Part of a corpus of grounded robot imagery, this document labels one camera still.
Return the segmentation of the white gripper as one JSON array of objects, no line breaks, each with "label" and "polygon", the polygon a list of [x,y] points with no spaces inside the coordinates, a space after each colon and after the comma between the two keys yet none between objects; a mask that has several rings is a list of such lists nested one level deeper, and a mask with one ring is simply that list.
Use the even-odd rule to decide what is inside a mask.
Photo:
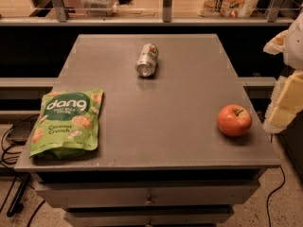
[{"label": "white gripper", "polygon": [[[263,51],[276,55],[283,52],[284,63],[293,69],[303,69],[303,12],[271,39]],[[303,72],[294,72],[288,77],[280,76],[271,95],[263,128],[268,133],[284,131],[303,110]]]}]

